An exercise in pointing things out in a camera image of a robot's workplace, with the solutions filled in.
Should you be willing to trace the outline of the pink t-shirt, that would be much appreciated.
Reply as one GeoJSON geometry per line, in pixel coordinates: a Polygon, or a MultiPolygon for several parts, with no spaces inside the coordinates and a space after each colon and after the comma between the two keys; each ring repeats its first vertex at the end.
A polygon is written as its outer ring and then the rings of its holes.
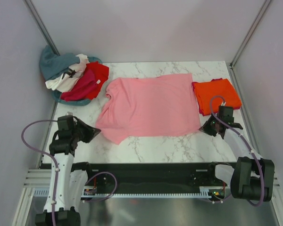
{"type": "Polygon", "coordinates": [[[117,78],[106,89],[108,102],[96,120],[105,138],[178,137],[196,132],[200,117],[192,74],[156,78],[117,78]]]}

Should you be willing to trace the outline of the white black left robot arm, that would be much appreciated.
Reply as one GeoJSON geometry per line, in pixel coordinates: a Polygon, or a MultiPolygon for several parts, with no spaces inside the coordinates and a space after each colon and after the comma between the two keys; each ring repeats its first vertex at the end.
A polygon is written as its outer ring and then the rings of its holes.
{"type": "Polygon", "coordinates": [[[49,146],[51,178],[43,213],[37,214],[37,226],[79,226],[78,206],[84,185],[90,185],[94,173],[86,168],[73,169],[75,150],[79,142],[91,142],[101,130],[91,127],[75,116],[57,120],[58,130],[49,146]]]}

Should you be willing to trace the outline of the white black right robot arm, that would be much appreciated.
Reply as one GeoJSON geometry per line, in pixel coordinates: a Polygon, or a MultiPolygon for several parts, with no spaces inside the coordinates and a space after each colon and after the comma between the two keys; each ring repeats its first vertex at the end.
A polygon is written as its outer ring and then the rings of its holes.
{"type": "Polygon", "coordinates": [[[206,175],[211,185],[225,182],[235,199],[247,200],[253,206],[272,199],[275,165],[264,159],[247,141],[241,124],[234,122],[233,108],[219,106],[200,128],[210,136],[220,135],[228,144],[237,162],[235,166],[218,163],[206,175]]]}

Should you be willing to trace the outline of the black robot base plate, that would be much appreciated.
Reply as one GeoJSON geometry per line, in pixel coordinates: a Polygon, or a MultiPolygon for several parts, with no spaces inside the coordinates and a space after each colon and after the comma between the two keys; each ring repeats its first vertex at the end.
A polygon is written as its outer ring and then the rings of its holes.
{"type": "Polygon", "coordinates": [[[110,194],[145,192],[197,192],[200,187],[221,188],[215,177],[218,162],[196,163],[75,163],[74,170],[86,168],[92,192],[110,194]]]}

